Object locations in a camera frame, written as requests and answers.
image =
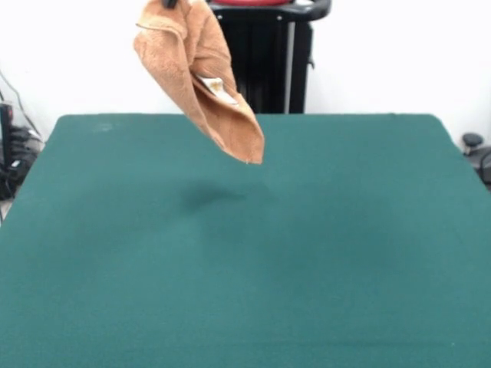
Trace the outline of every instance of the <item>towel fold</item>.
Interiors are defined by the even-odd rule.
[[[133,47],[176,105],[220,149],[245,163],[262,163],[265,137],[237,92],[231,57],[216,16],[203,0],[166,9],[150,0]]]

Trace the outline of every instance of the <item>black cable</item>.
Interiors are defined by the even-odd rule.
[[[14,88],[14,86],[12,86],[10,84],[10,82],[8,81],[8,79],[2,73],[2,70],[0,70],[0,78],[5,82],[5,84],[7,84],[7,87],[10,88],[12,90],[12,92],[14,92],[15,96],[17,97],[18,107],[19,107],[20,111],[22,112],[22,115],[24,115],[24,118],[28,121],[28,123],[31,126],[31,128],[36,132],[36,134],[38,134],[39,136],[41,136],[41,134],[39,133],[38,128],[36,128],[36,126],[34,125],[34,123],[32,122],[32,120],[28,117],[28,115],[26,114],[26,112],[24,110],[24,106],[22,105],[21,95]]]

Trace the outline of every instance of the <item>vertical bar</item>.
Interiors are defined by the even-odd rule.
[[[12,162],[11,130],[12,130],[12,107],[6,103],[0,103],[0,124],[2,125],[2,149],[3,164],[8,168]]]
[[[290,112],[290,96],[292,94],[292,72],[293,72],[293,51],[295,48],[295,23],[288,23],[288,36],[286,45],[286,66],[285,66],[285,107],[284,113]]]
[[[304,113],[308,81],[308,64],[311,57],[312,28],[309,23],[297,23],[292,68],[292,94],[290,113]]]

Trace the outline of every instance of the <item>black metal frame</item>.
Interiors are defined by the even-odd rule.
[[[255,113],[304,113],[313,31],[331,0],[310,5],[209,3],[232,55],[239,92]]]

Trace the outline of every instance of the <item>green table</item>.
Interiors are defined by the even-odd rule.
[[[491,200],[430,116],[63,117],[0,231],[2,368],[489,368]]]

